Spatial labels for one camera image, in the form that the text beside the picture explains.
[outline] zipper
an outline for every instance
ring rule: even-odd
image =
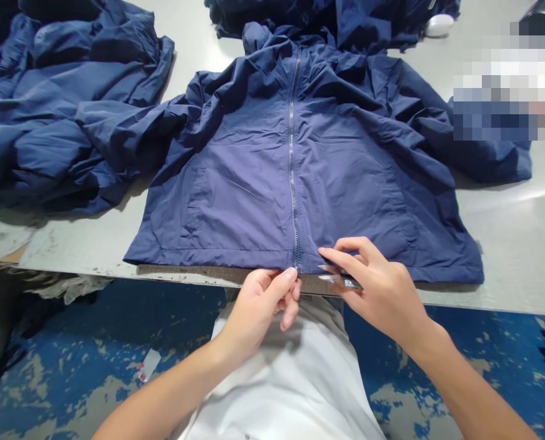
[[[292,199],[292,225],[295,228],[295,257],[294,266],[299,269],[301,265],[301,237],[298,231],[297,216],[297,192],[295,190],[295,93],[297,91],[298,68],[301,64],[301,48],[297,52],[295,65],[295,78],[292,82],[291,101],[289,103],[289,181],[291,183]]]

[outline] hand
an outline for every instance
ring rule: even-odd
[[[302,284],[297,275],[295,268],[282,273],[256,269],[246,277],[228,321],[217,337],[238,363],[260,347],[276,313],[284,311],[282,331],[293,325]]]
[[[343,250],[358,251],[351,256]],[[407,268],[389,262],[366,237],[340,238],[321,256],[344,268],[362,286],[333,285],[345,302],[366,321],[390,336],[406,352],[420,350],[436,334],[445,333],[427,316]]]

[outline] white shirt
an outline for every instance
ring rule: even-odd
[[[223,380],[190,417],[180,440],[381,439],[341,314],[303,297],[296,322],[279,313],[258,352]],[[232,304],[221,312],[213,337]]]

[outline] jacket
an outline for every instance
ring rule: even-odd
[[[340,50],[376,54],[417,44],[431,17],[459,16],[460,0],[204,0],[219,37],[242,35],[255,21],[330,34]]]
[[[95,213],[117,205],[166,151],[103,148],[79,119],[115,102],[154,105],[174,43],[157,38],[154,14],[121,0],[0,3],[0,208]]]
[[[80,115],[106,149],[169,144],[124,260],[319,273],[319,246],[364,235],[415,281],[481,283],[448,166],[515,182],[527,146],[455,141],[451,108],[404,61],[288,33],[251,23],[247,55],[184,95]]]

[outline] gray table surface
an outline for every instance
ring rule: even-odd
[[[158,35],[176,43],[177,57],[163,100],[184,93],[197,70],[222,71],[243,55],[240,40],[218,40],[201,1],[134,0],[153,10]],[[528,0],[470,0],[451,35],[426,40],[404,58],[445,99],[454,76],[483,56],[490,36],[508,35],[531,4]],[[483,250],[482,286],[422,285],[427,304],[545,314],[545,141],[532,145],[533,178],[514,185],[485,187],[459,182],[458,202],[464,224]],[[41,219],[33,214],[0,211],[0,258],[28,243],[18,266],[26,269],[158,279],[192,284],[237,286],[245,270],[208,267],[135,267],[122,261],[138,231],[146,201],[146,182],[137,183],[115,209],[94,218]],[[329,293],[307,278],[304,291]]]

